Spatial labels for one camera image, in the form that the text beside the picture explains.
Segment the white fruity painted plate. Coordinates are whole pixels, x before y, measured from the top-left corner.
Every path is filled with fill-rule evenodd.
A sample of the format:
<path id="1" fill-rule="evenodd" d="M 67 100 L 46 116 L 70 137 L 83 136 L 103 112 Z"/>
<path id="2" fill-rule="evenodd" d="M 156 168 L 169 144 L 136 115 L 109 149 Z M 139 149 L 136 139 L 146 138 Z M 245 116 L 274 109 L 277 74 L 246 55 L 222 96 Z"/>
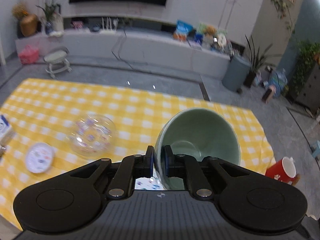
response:
<path id="1" fill-rule="evenodd" d="M 135 190 L 161 191 L 164 190 L 164 188 L 158 178 L 151 177 L 136 179 Z"/>

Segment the small white saucer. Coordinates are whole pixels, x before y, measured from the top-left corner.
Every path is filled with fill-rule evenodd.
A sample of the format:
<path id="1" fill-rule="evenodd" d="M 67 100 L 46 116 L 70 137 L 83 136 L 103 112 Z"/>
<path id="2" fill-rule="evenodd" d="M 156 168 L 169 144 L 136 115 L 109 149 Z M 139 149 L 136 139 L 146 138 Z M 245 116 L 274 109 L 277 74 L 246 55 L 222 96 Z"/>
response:
<path id="1" fill-rule="evenodd" d="M 33 144 L 25 156 L 25 166 L 31 173 L 40 174 L 47 172 L 54 160 L 54 149 L 44 142 Z"/>

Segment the blue vase green plant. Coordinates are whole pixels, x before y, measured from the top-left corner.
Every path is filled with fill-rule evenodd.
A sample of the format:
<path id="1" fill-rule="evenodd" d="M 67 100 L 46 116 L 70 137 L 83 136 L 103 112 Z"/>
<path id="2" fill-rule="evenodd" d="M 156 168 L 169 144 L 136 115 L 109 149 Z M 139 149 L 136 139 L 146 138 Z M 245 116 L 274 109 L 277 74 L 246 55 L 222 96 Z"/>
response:
<path id="1" fill-rule="evenodd" d="M 47 35 L 53 32 L 53 18 L 55 13 L 61 13 L 61 4 L 55 0 L 45 0 L 44 6 L 36 5 L 44 12 L 44 30 Z"/>

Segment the pink storage basket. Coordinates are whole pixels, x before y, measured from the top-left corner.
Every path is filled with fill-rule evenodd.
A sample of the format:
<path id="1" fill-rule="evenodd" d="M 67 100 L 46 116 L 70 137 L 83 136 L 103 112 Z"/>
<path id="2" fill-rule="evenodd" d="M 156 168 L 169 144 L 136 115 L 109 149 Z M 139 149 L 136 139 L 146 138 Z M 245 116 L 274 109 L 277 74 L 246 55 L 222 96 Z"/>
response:
<path id="1" fill-rule="evenodd" d="M 27 45 L 18 53 L 21 64 L 33 64 L 39 59 L 39 49 L 35 46 Z"/>

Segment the potted snake plant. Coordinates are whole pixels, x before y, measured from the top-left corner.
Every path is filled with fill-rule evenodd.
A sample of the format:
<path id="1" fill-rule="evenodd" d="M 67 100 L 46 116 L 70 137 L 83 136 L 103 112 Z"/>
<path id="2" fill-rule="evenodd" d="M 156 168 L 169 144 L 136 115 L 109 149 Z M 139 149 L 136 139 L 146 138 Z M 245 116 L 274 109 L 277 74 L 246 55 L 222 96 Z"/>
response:
<path id="1" fill-rule="evenodd" d="M 250 38 L 245 36 L 247 46 L 249 49 L 248 59 L 251 64 L 250 70 L 246 76 L 244 81 L 244 86 L 247 88 L 251 88 L 255 77 L 257 76 L 258 70 L 262 66 L 268 65 L 268 59 L 275 57 L 282 57 L 281 54 L 269 54 L 269 50 L 273 47 L 273 44 L 269 44 L 264 50 L 260 50 L 260 47 L 255 47 L 252 35 Z"/>

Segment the grey trash bin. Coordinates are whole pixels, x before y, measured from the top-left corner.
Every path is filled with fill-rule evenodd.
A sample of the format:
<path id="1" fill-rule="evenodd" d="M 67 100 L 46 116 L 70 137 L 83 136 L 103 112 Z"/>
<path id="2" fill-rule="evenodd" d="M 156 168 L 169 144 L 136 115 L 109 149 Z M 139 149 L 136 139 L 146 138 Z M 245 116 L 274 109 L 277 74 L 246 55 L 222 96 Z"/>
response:
<path id="1" fill-rule="evenodd" d="M 232 92 L 237 92 L 250 70 L 251 63 L 246 58 L 233 56 L 222 79 L 223 86 Z"/>

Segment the blue water jug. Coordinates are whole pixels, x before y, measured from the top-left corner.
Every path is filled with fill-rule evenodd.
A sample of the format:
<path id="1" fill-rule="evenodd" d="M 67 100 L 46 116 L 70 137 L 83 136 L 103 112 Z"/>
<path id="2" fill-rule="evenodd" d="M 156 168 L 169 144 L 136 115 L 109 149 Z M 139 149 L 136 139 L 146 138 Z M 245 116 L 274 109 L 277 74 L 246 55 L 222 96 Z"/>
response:
<path id="1" fill-rule="evenodd" d="M 279 97 L 287 85 L 286 70 L 273 70 L 268 78 L 268 86 L 273 86 L 275 88 L 274 97 Z"/>

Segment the clear glass patterned plate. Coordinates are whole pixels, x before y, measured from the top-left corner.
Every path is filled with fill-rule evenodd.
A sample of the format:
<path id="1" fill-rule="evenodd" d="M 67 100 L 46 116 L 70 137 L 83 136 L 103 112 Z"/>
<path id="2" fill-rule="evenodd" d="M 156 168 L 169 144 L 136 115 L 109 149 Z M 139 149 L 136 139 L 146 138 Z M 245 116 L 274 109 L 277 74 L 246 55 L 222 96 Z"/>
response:
<path id="1" fill-rule="evenodd" d="M 71 124 L 66 138 L 77 155 L 94 159 L 113 150 L 117 130 L 114 122 L 104 115 L 83 114 Z"/>

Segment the white blue small box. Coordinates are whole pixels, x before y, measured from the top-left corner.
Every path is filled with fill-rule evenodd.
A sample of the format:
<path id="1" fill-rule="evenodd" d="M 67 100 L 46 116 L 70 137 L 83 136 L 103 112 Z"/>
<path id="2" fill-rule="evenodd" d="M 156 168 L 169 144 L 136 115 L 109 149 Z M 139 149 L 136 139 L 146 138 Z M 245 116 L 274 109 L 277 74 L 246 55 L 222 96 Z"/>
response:
<path id="1" fill-rule="evenodd" d="M 9 141 L 14 137 L 14 130 L 9 121 L 3 114 L 0 117 L 0 145 L 6 146 Z"/>

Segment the yellow checkered tablecloth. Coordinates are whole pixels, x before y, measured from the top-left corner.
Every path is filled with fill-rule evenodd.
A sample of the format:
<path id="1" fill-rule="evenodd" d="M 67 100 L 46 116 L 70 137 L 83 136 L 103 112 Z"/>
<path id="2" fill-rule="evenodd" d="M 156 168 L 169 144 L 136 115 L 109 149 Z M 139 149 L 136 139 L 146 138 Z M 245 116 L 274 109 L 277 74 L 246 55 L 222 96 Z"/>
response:
<path id="1" fill-rule="evenodd" d="M 175 114 L 193 107 L 211 109 L 230 123 L 240 144 L 242 167 L 264 174 L 275 163 L 261 124 L 248 109 L 138 89 L 24 80 L 1 106 L 15 131 L 1 158 L 1 216 L 18 226 L 12 205 L 22 189 L 85 165 L 86 160 L 76 155 L 67 141 L 79 116 L 98 113 L 114 122 L 117 139 L 106 156 L 120 161 L 144 152 Z M 55 151 L 51 168 L 42 174 L 33 174 L 25 166 L 27 150 L 36 142 L 45 142 Z"/>

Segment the green ceramic bowl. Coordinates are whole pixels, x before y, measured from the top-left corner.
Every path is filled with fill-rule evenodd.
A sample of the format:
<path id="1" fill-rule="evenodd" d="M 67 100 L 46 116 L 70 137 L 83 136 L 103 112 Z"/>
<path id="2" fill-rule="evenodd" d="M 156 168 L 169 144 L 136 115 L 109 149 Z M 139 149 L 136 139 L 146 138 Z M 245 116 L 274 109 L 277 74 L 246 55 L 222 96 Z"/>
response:
<path id="1" fill-rule="evenodd" d="M 202 161 L 217 157 L 239 165 L 241 151 L 232 126 L 216 112 L 205 108 L 185 109 L 173 116 L 160 131 L 155 143 L 157 176 L 167 190 L 184 189 L 183 180 L 165 174 L 163 146 L 169 145 L 173 154 L 185 154 Z"/>

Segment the small beige heater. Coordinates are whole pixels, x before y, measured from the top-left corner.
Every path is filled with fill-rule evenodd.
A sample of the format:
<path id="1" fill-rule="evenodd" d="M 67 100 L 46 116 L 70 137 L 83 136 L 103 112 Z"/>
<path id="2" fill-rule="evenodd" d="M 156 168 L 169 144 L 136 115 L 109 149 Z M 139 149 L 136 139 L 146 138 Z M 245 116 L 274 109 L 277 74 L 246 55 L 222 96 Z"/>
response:
<path id="1" fill-rule="evenodd" d="M 276 88 L 274 85 L 268 86 L 265 94 L 261 98 L 262 102 L 268 103 L 273 98 L 275 92 L 276 92 Z"/>

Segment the white wifi router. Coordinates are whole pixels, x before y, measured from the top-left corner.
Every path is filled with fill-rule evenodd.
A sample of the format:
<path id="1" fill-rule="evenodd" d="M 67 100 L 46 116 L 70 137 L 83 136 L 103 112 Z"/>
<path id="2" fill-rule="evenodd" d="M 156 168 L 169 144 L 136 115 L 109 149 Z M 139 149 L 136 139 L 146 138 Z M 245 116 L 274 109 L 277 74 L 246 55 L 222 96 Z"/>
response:
<path id="1" fill-rule="evenodd" d="M 118 27 L 118 18 L 101 18 L 102 28 L 100 29 L 100 34 L 115 34 Z"/>

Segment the teddy bear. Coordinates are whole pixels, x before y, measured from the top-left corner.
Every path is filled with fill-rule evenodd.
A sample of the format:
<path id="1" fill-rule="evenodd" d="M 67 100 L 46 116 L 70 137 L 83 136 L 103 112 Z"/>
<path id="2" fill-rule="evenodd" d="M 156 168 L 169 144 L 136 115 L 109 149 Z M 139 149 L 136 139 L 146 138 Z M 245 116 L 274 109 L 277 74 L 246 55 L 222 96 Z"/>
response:
<path id="1" fill-rule="evenodd" d="M 216 32 L 217 29 L 214 26 L 206 26 L 203 32 L 203 43 L 213 44 Z"/>

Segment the blue snack bag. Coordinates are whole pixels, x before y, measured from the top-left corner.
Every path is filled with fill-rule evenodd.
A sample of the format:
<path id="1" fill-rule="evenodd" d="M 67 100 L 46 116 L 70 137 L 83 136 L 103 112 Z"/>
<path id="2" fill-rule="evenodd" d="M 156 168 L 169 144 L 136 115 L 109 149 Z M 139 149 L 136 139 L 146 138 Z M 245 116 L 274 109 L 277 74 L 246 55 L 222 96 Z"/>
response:
<path id="1" fill-rule="evenodd" d="M 176 29 L 172 35 L 172 38 L 181 42 L 185 42 L 192 30 L 193 26 L 191 24 L 178 20 L 176 22 Z"/>

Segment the small round rolling stool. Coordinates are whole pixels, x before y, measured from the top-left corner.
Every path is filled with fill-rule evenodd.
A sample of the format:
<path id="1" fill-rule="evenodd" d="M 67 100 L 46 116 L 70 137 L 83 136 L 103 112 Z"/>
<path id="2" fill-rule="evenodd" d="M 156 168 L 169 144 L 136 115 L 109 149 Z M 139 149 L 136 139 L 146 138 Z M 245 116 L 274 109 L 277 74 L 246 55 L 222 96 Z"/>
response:
<path id="1" fill-rule="evenodd" d="M 47 64 L 46 72 L 52 79 L 56 79 L 55 74 L 59 74 L 64 71 L 72 72 L 71 64 L 67 60 L 69 50 L 64 47 L 57 47 L 51 50 L 49 53 L 44 55 L 43 60 Z M 53 70 L 53 66 L 61 64 L 62 67 L 59 69 Z"/>

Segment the golden vase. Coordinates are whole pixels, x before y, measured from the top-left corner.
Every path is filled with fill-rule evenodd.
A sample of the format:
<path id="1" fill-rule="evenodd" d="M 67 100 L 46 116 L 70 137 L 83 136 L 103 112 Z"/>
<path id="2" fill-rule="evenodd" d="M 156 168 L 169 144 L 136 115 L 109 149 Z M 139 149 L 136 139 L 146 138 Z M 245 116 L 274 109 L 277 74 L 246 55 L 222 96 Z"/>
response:
<path id="1" fill-rule="evenodd" d="M 35 14 L 24 16 L 20 20 L 20 29 L 24 37 L 29 37 L 36 33 L 38 21 L 38 17 Z"/>

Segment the grey drawer cabinet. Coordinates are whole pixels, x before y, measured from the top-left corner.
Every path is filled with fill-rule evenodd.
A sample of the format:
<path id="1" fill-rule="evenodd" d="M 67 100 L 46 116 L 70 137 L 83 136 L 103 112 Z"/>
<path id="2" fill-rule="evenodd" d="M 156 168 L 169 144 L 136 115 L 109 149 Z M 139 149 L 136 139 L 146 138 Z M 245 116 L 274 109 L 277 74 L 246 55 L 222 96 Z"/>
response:
<path id="1" fill-rule="evenodd" d="M 294 102 L 307 107 L 315 115 L 319 109 L 319 85 L 319 64 L 315 61 L 312 70 L 306 75 L 304 85 L 298 90 L 292 89 L 290 95 Z"/>

